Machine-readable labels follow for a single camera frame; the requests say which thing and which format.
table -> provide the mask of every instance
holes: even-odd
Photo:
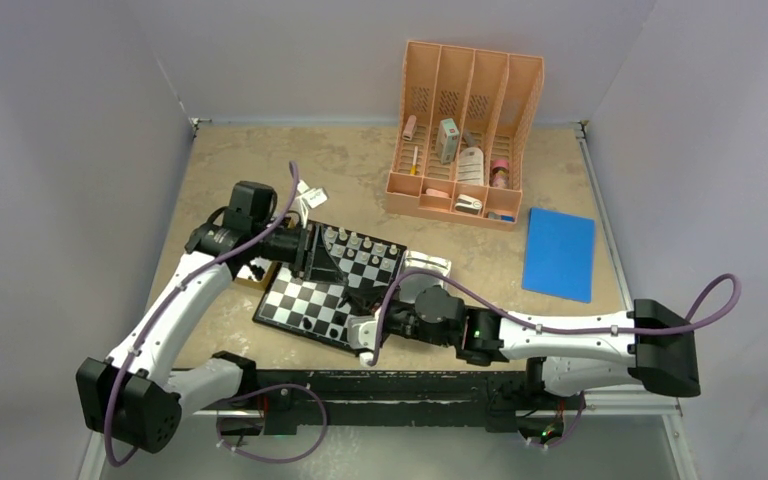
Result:
[[[501,308],[537,315],[595,315],[623,308],[599,209],[574,131],[534,129],[526,146],[523,204],[597,219],[593,300],[589,304],[522,290],[527,216],[513,232],[391,215],[384,191],[396,140],[395,127],[243,127],[204,125],[190,162],[155,274],[151,301],[166,285],[190,232],[217,207],[227,205],[239,180],[273,186],[283,205],[295,160],[312,187],[330,200],[311,218],[407,245],[453,262],[452,277]],[[208,309],[175,366],[195,367],[220,350],[255,360],[259,369],[360,369],[353,355],[256,324],[262,292],[234,284]],[[454,349],[391,336],[375,367],[387,371],[523,370],[525,361],[475,367]]]

peach plastic organizer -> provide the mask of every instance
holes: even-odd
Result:
[[[402,71],[399,137],[387,180],[387,211],[402,215],[513,230],[522,202],[522,157],[525,141],[543,91],[543,58],[472,48],[408,42]],[[402,138],[408,117],[416,115],[416,132]],[[485,183],[490,162],[507,157],[510,188],[456,181],[457,156],[449,165],[437,158],[440,120],[452,118],[463,133],[472,133],[484,152]],[[417,174],[411,175],[414,147],[419,147]],[[458,154],[466,147],[461,138]],[[425,194],[433,188],[451,198]],[[481,200],[480,215],[454,210],[460,194]],[[487,218],[488,212],[514,222]]]

black and white chessboard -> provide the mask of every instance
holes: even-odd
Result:
[[[395,280],[407,248],[379,238],[323,224],[325,244],[346,272],[349,287],[388,286]],[[342,285],[303,282],[281,266],[267,287],[254,321],[302,335],[318,342],[353,351],[347,340],[346,321],[353,315],[343,302]]]

blue object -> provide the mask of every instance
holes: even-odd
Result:
[[[522,288],[590,303],[595,242],[592,219],[532,208]]]

robotic arm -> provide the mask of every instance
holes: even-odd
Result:
[[[275,204],[271,187],[238,183],[229,206],[193,231],[161,300],[104,361],[87,358],[83,362],[76,378],[84,419],[91,430],[104,431],[108,402],[114,397],[109,428],[112,437],[156,453],[170,441],[182,418],[216,401],[258,389],[255,362],[228,352],[215,354],[193,370],[172,371],[174,360],[207,308],[254,258],[282,262],[306,281],[346,283],[321,240],[319,225],[291,226],[286,219],[272,220]],[[223,219],[217,224],[219,214]],[[204,268],[251,241],[273,221],[281,223],[260,243]],[[189,278],[194,272],[199,273]],[[185,278],[189,282],[183,286]],[[180,292],[170,296],[175,289]],[[160,314],[154,318],[158,309]],[[527,376],[534,388],[561,397],[627,383],[640,383],[661,395],[699,395],[692,332],[658,337],[618,332],[627,327],[657,329],[687,324],[655,301],[637,300],[631,312],[592,317],[513,315],[540,328],[524,328],[490,309],[466,306],[462,299],[437,286],[419,294],[413,304],[390,302],[383,320],[378,318],[380,310],[376,315],[352,319],[349,342],[361,352],[366,364],[370,351],[391,334],[451,346],[457,358],[474,365],[527,358]],[[152,321],[150,332],[135,347],[135,340]],[[543,326],[610,327],[617,331],[557,335],[543,332]],[[133,358],[126,367],[130,355]],[[118,376],[122,379],[116,388]]]

